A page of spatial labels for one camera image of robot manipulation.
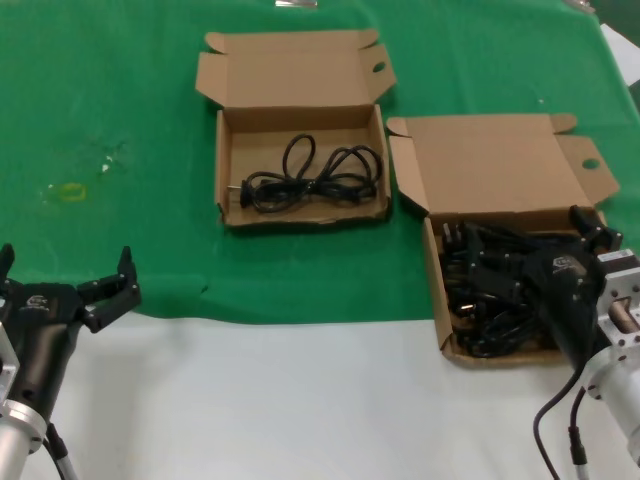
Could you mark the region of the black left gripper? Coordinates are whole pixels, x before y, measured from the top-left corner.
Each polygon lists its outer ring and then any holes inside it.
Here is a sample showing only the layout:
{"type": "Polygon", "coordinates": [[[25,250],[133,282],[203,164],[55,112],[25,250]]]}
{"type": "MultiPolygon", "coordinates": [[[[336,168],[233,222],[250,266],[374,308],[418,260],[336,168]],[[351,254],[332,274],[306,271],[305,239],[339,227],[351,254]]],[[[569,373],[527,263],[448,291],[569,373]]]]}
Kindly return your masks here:
{"type": "Polygon", "coordinates": [[[141,304],[141,289],[129,246],[122,249],[117,273],[80,284],[22,284],[9,279],[15,260],[10,243],[0,251],[1,321],[19,369],[10,400],[51,419],[79,330],[98,333],[141,304]]]}

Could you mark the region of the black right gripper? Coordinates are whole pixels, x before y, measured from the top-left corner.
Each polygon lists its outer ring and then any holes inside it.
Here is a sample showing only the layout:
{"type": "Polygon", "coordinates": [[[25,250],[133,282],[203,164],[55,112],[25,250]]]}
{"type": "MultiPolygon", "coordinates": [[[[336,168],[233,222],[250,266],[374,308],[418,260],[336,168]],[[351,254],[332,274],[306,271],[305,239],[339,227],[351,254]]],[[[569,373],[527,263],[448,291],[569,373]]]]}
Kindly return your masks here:
{"type": "Polygon", "coordinates": [[[531,250],[523,233],[498,225],[466,224],[467,280],[478,293],[523,305],[522,280],[536,314],[576,372],[607,347],[597,323],[603,276],[597,254],[618,251],[621,232],[598,213],[577,205],[569,220],[581,244],[551,244],[531,250]]]}

